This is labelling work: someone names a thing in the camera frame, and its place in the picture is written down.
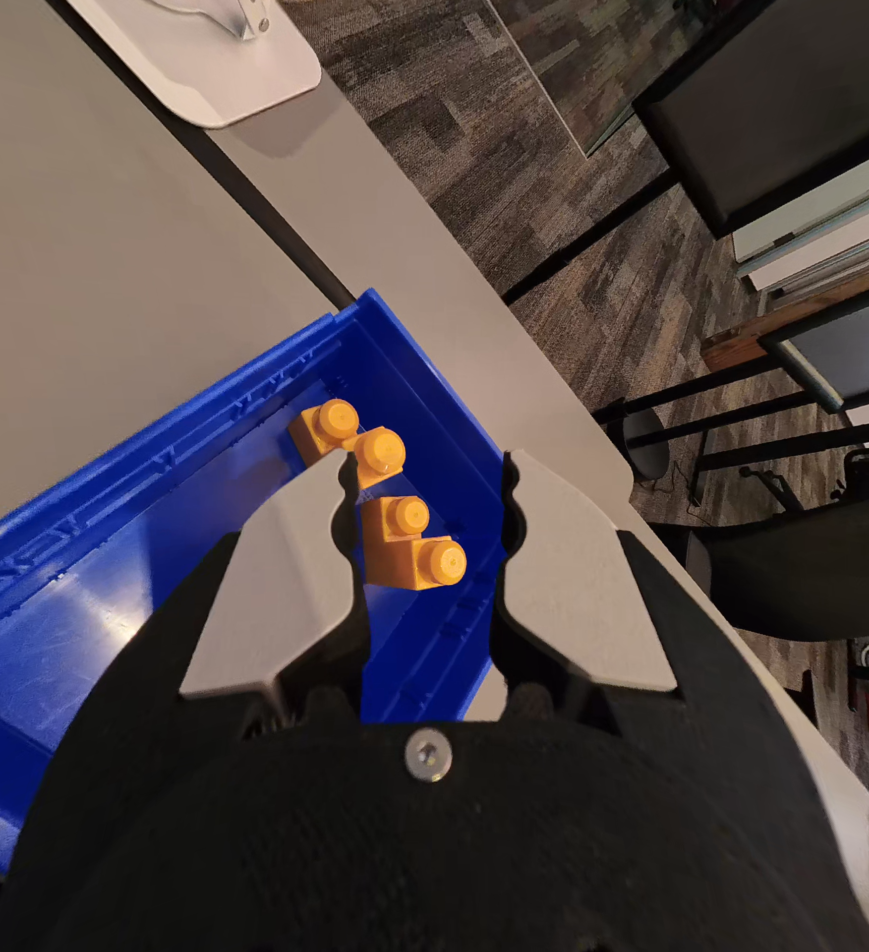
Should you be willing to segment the brown wooden plank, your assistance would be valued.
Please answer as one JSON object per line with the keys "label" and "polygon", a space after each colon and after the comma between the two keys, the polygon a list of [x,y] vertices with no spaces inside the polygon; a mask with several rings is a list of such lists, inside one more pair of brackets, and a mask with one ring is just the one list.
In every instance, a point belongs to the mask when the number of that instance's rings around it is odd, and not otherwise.
{"label": "brown wooden plank", "polygon": [[869,292],[869,268],[809,297],[782,303],[761,316],[707,337],[702,341],[702,362],[709,372],[748,363],[764,355],[759,344],[761,337],[864,292]]}

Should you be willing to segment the white stand base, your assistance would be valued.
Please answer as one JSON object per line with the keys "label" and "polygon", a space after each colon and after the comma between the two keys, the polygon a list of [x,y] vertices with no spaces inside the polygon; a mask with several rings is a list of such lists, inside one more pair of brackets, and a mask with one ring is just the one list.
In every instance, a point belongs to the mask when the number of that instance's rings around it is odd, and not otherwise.
{"label": "white stand base", "polygon": [[217,129],[315,89],[322,66],[276,1],[71,1],[180,119]]}

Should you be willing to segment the black easel with grey board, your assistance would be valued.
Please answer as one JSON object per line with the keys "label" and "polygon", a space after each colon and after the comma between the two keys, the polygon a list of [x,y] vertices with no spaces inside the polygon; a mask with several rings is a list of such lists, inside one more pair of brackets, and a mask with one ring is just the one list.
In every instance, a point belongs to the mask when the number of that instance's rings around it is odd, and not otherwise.
{"label": "black easel with grey board", "polygon": [[[847,446],[869,444],[869,422],[833,431],[708,452],[707,435],[722,427],[784,411],[815,406],[841,415],[869,406],[869,290],[774,327],[758,338],[761,355],[646,396],[623,399],[592,413],[607,437],[642,482],[656,481],[669,466],[668,444],[702,434],[702,454],[691,476],[690,494],[700,502],[703,476],[714,470],[748,470],[770,460],[793,458]],[[768,401],[676,426],[664,426],[655,409],[770,371],[779,370],[798,389]]]}
{"label": "black easel with grey board", "polygon": [[502,295],[680,185],[721,239],[869,160],[869,1],[741,2],[633,102],[666,169]]}

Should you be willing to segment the black office chair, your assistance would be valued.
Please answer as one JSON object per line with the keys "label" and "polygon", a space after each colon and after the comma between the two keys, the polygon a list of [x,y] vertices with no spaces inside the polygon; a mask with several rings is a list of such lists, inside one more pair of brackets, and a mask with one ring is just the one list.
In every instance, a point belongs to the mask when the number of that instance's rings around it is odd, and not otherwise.
{"label": "black office chair", "polygon": [[846,454],[845,482],[814,508],[780,474],[739,473],[761,481],[783,512],[728,527],[650,527],[733,627],[793,642],[869,637],[869,449]]}

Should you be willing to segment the blue plastic bin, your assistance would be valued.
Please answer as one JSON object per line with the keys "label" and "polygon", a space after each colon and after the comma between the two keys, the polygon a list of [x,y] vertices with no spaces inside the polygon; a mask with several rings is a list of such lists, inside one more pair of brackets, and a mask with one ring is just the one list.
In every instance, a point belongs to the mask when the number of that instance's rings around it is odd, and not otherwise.
{"label": "blue plastic bin", "polygon": [[488,672],[502,451],[374,291],[192,397],[0,520],[0,873],[42,775],[116,654],[227,533],[304,470],[288,435],[340,398],[406,446],[360,501],[414,494],[464,579],[365,586],[368,722],[460,720]]}

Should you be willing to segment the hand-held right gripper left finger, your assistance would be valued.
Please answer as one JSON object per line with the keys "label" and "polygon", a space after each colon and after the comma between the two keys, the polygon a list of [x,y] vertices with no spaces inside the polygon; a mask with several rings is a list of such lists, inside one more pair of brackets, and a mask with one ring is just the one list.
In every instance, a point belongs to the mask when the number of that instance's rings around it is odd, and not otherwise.
{"label": "hand-held right gripper left finger", "polygon": [[357,460],[336,449],[260,506],[238,535],[180,684],[187,700],[254,693],[302,712],[314,689],[361,710],[369,612],[354,553]]}

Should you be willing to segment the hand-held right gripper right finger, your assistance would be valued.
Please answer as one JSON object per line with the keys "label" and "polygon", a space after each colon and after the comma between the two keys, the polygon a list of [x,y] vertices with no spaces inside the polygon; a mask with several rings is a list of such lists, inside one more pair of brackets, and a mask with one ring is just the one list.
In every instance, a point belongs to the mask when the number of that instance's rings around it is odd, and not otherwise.
{"label": "hand-held right gripper right finger", "polygon": [[511,709],[542,689],[552,712],[595,719],[606,688],[673,694],[678,681],[614,521],[523,449],[503,458],[501,541],[489,629]]}

